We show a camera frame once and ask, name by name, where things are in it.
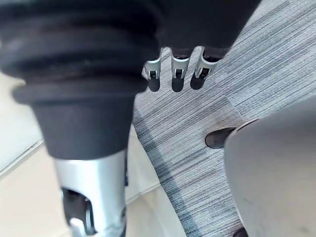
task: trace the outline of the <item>trouser leg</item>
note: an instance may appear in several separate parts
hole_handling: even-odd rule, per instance
[[[316,97],[232,133],[225,167],[250,237],[316,236]]]

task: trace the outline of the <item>pant leg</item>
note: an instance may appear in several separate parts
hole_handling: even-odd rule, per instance
[[[250,237],[316,236],[316,97],[230,136],[225,166]]]

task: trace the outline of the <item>striped carpet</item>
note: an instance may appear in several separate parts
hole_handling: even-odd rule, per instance
[[[231,237],[241,226],[223,151],[204,145],[210,131],[265,116],[316,94],[316,1],[263,0],[201,90],[171,90],[169,49],[161,88],[136,100],[134,125],[189,237]]]

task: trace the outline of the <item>gray carpet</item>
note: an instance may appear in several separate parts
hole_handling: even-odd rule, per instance
[[[194,51],[181,93],[171,90],[170,51],[161,88],[136,101],[134,124],[189,237],[231,237],[241,226],[223,151],[207,133],[266,116],[316,94],[316,1],[263,0],[201,90],[190,88]]]

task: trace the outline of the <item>person's foot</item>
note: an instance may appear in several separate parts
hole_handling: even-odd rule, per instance
[[[243,228],[240,228],[239,230],[237,230],[233,237],[248,237],[248,234],[246,232],[246,229],[243,227]]]
[[[213,149],[224,148],[225,141],[229,134],[235,130],[235,127],[226,127],[213,131],[205,137],[205,143],[208,147]]]

